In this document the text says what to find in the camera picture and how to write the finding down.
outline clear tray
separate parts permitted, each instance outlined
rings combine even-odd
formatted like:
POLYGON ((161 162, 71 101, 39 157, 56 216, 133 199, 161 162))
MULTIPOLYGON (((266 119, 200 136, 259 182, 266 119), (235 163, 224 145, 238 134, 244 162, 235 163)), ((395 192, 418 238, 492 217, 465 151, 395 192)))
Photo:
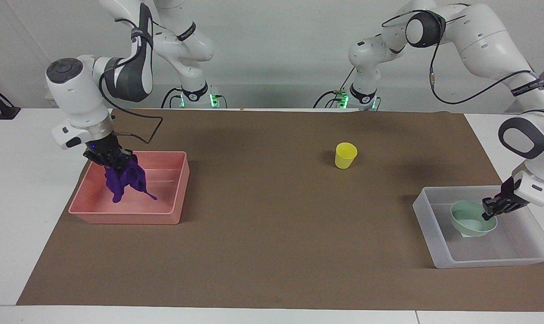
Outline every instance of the clear tray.
POLYGON ((414 201, 422 233, 439 269, 529 265, 544 262, 544 231, 525 207, 498 216, 498 227, 480 238, 464 238, 453 226, 450 207, 459 200, 481 202, 500 186, 425 187, 414 201))

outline white wall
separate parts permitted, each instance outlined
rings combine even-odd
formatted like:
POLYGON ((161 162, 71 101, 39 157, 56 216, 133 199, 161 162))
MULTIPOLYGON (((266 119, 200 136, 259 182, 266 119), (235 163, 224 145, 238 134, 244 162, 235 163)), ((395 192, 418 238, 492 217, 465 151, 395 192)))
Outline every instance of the white wall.
MULTIPOLYGON (((216 56, 204 67, 231 106, 309 107, 348 74, 348 47, 379 33, 380 23, 405 2, 188 0, 185 7, 214 39, 216 56)), ((498 13, 533 68, 542 72, 544 0, 484 2, 498 13)), ((49 62, 80 54, 129 54, 130 30, 114 23, 97 0, 0 0, 0 13, 0 90, 24 107, 47 107, 43 71, 49 62)), ((409 48, 401 59, 381 66, 381 109, 502 112, 513 102, 500 86, 469 104, 439 103, 427 81, 431 56, 431 49, 409 48)), ((436 88, 446 98, 463 98, 490 84, 465 70, 452 45, 441 47, 436 62, 436 88)), ((126 106, 158 107, 165 90, 177 84, 169 64, 158 56, 154 77, 150 98, 126 106)))

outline black stand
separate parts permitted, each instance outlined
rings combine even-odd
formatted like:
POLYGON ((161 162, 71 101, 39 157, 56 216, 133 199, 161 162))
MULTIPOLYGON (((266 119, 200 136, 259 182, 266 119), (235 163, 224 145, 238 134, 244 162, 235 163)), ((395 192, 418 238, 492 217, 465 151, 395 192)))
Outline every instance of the black stand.
POLYGON ((0 121, 14 119, 20 110, 20 107, 9 107, 0 99, 0 121))

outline light green bowl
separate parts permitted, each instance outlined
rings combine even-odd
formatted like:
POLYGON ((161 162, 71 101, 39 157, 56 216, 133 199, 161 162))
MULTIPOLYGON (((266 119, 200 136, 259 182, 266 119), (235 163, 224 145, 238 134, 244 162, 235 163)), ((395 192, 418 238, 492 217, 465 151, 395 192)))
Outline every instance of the light green bowl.
POLYGON ((482 217, 484 207, 476 201, 461 200, 451 207, 451 223, 454 228, 467 236, 478 238, 490 233, 498 226, 498 219, 492 217, 486 221, 482 217))

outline white table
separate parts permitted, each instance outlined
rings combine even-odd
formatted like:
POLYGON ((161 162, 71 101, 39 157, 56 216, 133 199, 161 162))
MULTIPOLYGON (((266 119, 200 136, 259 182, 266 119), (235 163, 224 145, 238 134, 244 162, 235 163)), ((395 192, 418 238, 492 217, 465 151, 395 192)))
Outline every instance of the white table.
MULTIPOLYGON (((498 141, 506 118, 467 115, 502 180, 522 160, 498 141)), ((13 121, 0 121, 0 323, 544 324, 544 313, 14 306, 85 164, 83 148, 53 144, 50 129, 62 119, 58 109, 23 109, 13 121), (33 217, 23 218, 30 211, 33 217)), ((531 209, 544 229, 544 208, 531 209)))

